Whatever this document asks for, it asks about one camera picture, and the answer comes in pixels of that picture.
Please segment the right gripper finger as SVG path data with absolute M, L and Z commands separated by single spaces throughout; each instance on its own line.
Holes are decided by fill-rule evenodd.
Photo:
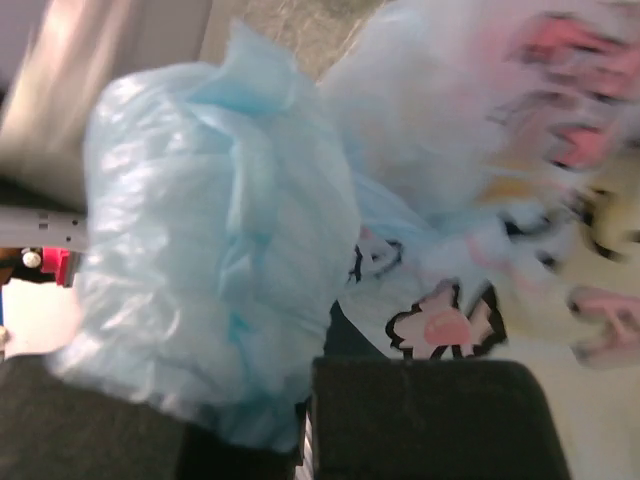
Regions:
M 325 356 L 314 362 L 312 467 L 316 479 L 393 479 L 392 363 L 331 309 Z

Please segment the light blue plastic bag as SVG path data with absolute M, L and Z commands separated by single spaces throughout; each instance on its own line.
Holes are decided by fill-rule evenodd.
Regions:
M 53 372 L 290 450 L 337 308 L 384 357 L 520 360 L 639 451 L 639 5 L 395 1 L 319 82 L 249 28 L 113 82 Z

